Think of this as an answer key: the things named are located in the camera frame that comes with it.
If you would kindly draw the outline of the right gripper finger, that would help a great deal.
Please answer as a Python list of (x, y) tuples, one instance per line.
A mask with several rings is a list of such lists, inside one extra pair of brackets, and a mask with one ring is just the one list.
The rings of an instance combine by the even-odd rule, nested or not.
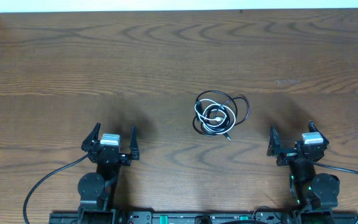
[(280, 153), (281, 143), (275, 126), (270, 127), (270, 137), (267, 149), (267, 156), (276, 156)]
[(309, 133), (319, 134), (319, 138), (321, 139), (321, 141), (318, 141), (318, 143), (329, 145), (329, 140), (321, 133), (321, 131), (316, 127), (315, 123), (312, 120), (308, 122), (308, 129)]

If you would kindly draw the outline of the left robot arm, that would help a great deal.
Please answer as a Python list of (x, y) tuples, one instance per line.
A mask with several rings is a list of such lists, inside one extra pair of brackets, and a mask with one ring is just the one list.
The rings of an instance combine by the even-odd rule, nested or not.
[(80, 206), (79, 223), (127, 223), (124, 211), (114, 208), (114, 194), (122, 166), (140, 159), (136, 139), (137, 129), (131, 130), (130, 152), (121, 152), (121, 137), (118, 134), (104, 133), (98, 137), (101, 124), (82, 142), (81, 149), (88, 153), (87, 158), (96, 164), (96, 171), (85, 174), (78, 183)]

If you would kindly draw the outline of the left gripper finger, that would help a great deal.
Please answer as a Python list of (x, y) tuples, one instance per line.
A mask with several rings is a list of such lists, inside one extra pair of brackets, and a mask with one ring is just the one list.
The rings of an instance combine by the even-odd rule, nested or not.
[(131, 150), (131, 159), (132, 160), (139, 160), (139, 147), (137, 143), (137, 129), (135, 126), (132, 127), (131, 131), (131, 140), (130, 140), (130, 150)]
[(94, 148), (94, 144), (98, 143), (98, 135), (101, 124), (96, 123), (93, 130), (89, 133), (89, 135), (85, 138), (85, 140), (81, 144), (81, 149), (85, 152), (90, 152)]

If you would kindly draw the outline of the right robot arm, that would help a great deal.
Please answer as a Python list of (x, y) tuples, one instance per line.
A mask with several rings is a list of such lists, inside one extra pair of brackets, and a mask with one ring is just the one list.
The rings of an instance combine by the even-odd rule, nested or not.
[(293, 147), (284, 148), (274, 126), (270, 127), (267, 155), (278, 166), (290, 168), (290, 190), (298, 203), (289, 219), (293, 223), (335, 223), (333, 208), (338, 206), (340, 181), (335, 175), (317, 173), (315, 163), (324, 157), (329, 141), (314, 125)]

